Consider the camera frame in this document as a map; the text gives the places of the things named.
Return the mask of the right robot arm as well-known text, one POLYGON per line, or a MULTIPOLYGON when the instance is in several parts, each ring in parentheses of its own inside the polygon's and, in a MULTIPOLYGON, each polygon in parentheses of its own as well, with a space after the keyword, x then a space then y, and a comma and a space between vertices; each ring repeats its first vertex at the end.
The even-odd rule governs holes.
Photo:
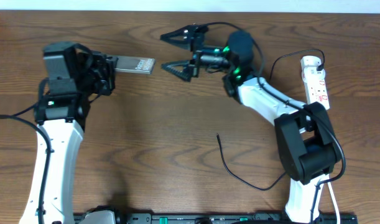
POLYGON ((205 44, 208 29, 208 24, 192 24, 162 34, 162 41, 192 53, 191 59, 164 63, 162 68, 185 82, 197 77, 201 69, 224 73, 227 95, 274 126, 280 161, 290 177, 286 215, 295 223, 314 223, 322 188, 335 181, 331 174, 335 164, 345 161, 327 113, 325 55, 302 51, 301 77, 307 100, 301 102, 276 90, 263 77, 262 67, 255 67, 254 54, 261 48, 250 33, 236 27, 224 46, 215 47, 205 44))

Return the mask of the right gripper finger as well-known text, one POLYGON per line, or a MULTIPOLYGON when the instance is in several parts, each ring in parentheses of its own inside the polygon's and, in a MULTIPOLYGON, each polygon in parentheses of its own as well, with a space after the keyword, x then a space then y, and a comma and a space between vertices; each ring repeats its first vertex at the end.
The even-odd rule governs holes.
POLYGON ((196 25, 187 25, 175 31, 162 34, 160 40, 181 49, 192 51, 193 37, 196 25))
POLYGON ((195 64, 191 60, 179 60, 173 62, 163 63, 161 68, 169 72, 179 79, 190 82, 193 77, 193 69, 195 64))

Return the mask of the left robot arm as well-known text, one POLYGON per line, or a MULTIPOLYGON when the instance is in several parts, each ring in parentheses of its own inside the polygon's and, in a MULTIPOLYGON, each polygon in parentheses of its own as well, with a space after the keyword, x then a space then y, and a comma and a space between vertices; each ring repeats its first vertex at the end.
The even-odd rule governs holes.
POLYGON ((44 47, 48 77, 34 107, 37 157, 21 223, 73 223, 75 164, 84 138, 91 95, 114 90, 118 57, 74 42, 44 47))

